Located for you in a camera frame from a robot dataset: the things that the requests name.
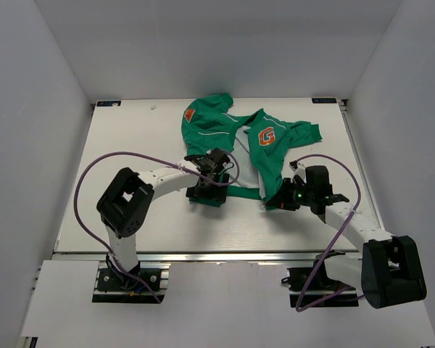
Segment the green jacket with white lining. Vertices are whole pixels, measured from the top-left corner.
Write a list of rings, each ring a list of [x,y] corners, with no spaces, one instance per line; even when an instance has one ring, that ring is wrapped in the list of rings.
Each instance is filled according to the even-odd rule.
[[[188,155],[219,148],[237,160],[230,170],[228,195],[267,202],[280,189],[285,156],[290,149],[322,140],[319,125],[304,120],[279,120],[264,109],[232,115],[230,94],[196,99],[183,113],[181,133]]]

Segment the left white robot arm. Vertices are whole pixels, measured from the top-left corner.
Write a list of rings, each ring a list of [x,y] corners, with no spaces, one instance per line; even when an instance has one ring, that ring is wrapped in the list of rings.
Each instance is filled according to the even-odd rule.
[[[177,165],[137,173],[121,169],[98,201],[111,251],[107,264],[122,289],[138,283],[139,262],[135,233],[143,225],[150,204],[174,191],[186,190],[190,202],[219,207],[225,203],[231,163],[228,153],[215,148],[202,155],[187,155]]]

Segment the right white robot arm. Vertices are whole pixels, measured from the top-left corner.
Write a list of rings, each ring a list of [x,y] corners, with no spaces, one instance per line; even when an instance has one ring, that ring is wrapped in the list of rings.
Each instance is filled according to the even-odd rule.
[[[296,309],[312,282],[329,292],[326,299],[355,289],[376,309],[422,301],[426,282],[415,241],[395,236],[374,225],[344,195],[333,191],[323,165],[290,164],[294,174],[284,178],[269,207],[296,211],[307,207],[324,224],[336,230],[326,250],[316,256],[311,273],[299,291]]]

